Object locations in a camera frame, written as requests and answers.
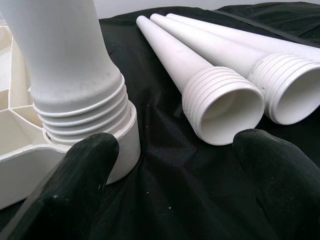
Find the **black cloth backdrop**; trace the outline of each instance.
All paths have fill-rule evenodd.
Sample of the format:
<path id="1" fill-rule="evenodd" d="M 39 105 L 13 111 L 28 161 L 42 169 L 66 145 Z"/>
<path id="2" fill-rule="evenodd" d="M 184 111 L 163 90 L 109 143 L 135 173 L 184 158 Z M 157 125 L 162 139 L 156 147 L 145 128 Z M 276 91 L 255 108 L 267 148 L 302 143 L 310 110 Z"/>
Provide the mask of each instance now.
<path id="1" fill-rule="evenodd" d="M 64 216 L 64 230 L 70 229 L 69 234 L 74 235 L 66 237 L 64 230 L 47 226 L 36 228 L 37 236 L 94 240 L 320 239 L 320 109 L 293 125 L 277 125 L 263 117 L 257 126 L 295 144 L 309 158 L 263 131 L 238 135 L 234 149 L 231 144 L 206 144 L 193 132 L 183 114 L 180 92 L 136 26 L 139 15 L 150 17 L 153 13 L 175 13 L 320 45 L 320 5 L 302 2 L 226 6 L 214 11 L 163 7 L 100 20 L 107 50 L 124 75 L 129 99 L 137 108 L 140 160 L 125 178 L 105 187 L 103 195 L 96 198 L 100 204 L 90 220 L 75 224 L 73 218 Z M 79 201 L 86 196 L 83 191 Z M 81 212 L 93 209 L 79 206 L 77 218 L 88 217 Z M 1 211 L 0 218 L 11 217 L 16 208 Z M 14 229 L 9 224 L 6 231 Z"/>

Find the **black fabric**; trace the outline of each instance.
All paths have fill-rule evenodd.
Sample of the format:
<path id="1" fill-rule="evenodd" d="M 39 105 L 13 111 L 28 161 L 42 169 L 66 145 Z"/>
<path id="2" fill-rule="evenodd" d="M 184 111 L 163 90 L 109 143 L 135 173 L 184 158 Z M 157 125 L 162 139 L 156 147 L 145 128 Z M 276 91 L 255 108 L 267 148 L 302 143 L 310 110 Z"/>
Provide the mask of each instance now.
<path id="1" fill-rule="evenodd" d="M 183 114 L 180 92 L 136 26 L 136 18 L 174 13 L 285 39 L 269 31 L 276 29 L 320 44 L 319 6 L 265 3 L 224 7 L 219 11 L 164 7 L 100 21 L 107 50 L 124 75 L 129 99 L 137 108 L 141 156 L 125 178 L 105 187 L 103 203 L 91 224 L 86 225 L 87 235 L 69 239 L 289 239 L 273 222 L 272 211 L 266 211 L 269 205 L 259 201 L 255 188 L 260 185 L 250 171 L 243 170 L 232 146 L 212 146 L 197 138 Z M 250 25 L 234 15 L 272 28 Z M 319 121 L 317 109 L 305 120 L 289 126 L 263 117 L 257 128 L 295 144 L 319 168 Z M 282 206 L 286 205 L 285 198 L 279 198 Z M 295 229 L 301 226 L 291 226 L 294 239 L 319 239 L 319 225 L 313 225 L 313 234 L 308 236 Z"/>

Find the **tapered plastic tube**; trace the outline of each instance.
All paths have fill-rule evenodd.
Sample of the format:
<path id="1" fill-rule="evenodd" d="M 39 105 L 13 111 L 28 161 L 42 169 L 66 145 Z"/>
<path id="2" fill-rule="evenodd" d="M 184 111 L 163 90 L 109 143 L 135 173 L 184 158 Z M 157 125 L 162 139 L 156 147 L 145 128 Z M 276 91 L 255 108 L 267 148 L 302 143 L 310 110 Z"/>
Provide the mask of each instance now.
<path id="1" fill-rule="evenodd" d="M 275 123 L 294 124 L 320 105 L 319 63 L 232 41 L 159 14 L 150 19 L 208 62 L 232 68 L 259 87 L 265 114 Z"/>
<path id="2" fill-rule="evenodd" d="M 256 33 L 247 32 L 227 26 L 221 26 L 218 24 L 200 21 L 172 13 L 167 14 L 166 17 L 218 35 L 220 37 L 227 38 L 232 41 L 244 43 L 254 48 L 264 49 L 265 51 L 270 53 L 287 52 L 320 63 L 320 48 L 317 47 L 285 41 L 269 36 L 263 36 Z"/>
<path id="3" fill-rule="evenodd" d="M 234 70 L 215 67 L 144 16 L 141 32 L 182 93 L 182 108 L 197 136 L 212 145 L 232 143 L 264 112 L 261 91 Z"/>
<path id="4" fill-rule="evenodd" d="M 118 161 L 108 183 L 137 163 L 137 111 L 111 61 L 92 0 L 1 0 L 1 12 L 30 71 L 34 109 L 47 140 L 72 146 L 113 134 Z"/>

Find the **threaded end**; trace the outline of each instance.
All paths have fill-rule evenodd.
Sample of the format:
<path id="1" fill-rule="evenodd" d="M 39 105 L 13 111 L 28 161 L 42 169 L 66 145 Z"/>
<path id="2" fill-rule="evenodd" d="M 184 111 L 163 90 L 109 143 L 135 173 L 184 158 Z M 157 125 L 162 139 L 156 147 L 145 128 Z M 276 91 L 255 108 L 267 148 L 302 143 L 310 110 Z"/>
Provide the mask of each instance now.
<path id="1" fill-rule="evenodd" d="M 238 132 L 254 128 L 264 106 L 261 91 L 227 67 L 198 72 L 182 93 L 182 108 L 196 135 L 212 145 L 230 144 Z"/>
<path id="2" fill-rule="evenodd" d="M 95 133 L 114 134 L 130 120 L 128 94 L 122 76 L 119 88 L 101 102 L 73 112 L 46 113 L 36 109 L 48 137 L 56 144 L 73 145 Z"/>
<path id="3" fill-rule="evenodd" d="M 265 114 L 290 125 L 320 105 L 320 64 L 291 53 L 273 53 L 260 60 L 248 79 L 263 93 Z"/>

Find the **plastic pipe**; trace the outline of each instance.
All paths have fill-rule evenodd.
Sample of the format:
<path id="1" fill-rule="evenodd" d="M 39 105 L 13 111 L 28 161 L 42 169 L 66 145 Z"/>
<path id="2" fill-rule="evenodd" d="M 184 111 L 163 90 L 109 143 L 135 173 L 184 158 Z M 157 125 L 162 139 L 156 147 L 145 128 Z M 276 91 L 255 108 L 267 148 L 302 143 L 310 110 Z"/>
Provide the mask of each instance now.
<path id="1" fill-rule="evenodd" d="M 320 48 L 317 47 L 307 46 L 269 36 L 263 36 L 256 33 L 238 30 L 227 26 L 221 26 L 172 13 L 167 14 L 166 17 L 235 42 L 244 43 L 254 48 L 264 49 L 270 53 L 287 52 L 320 63 Z"/>
<path id="2" fill-rule="evenodd" d="M 264 99 L 251 82 L 211 65 L 146 17 L 136 23 L 182 93 L 183 112 L 200 139 L 230 144 L 236 133 L 258 124 Z"/>
<path id="3" fill-rule="evenodd" d="M 0 9 L 31 75 L 34 109 L 47 141 L 72 146 L 113 134 L 118 160 L 107 183 L 137 163 L 137 111 L 111 61 L 92 0 L 1 0 Z"/>
<path id="4" fill-rule="evenodd" d="M 263 92 L 265 114 L 275 123 L 294 124 L 320 105 L 319 63 L 270 53 L 159 14 L 150 19 L 208 62 L 232 68 L 255 84 Z"/>

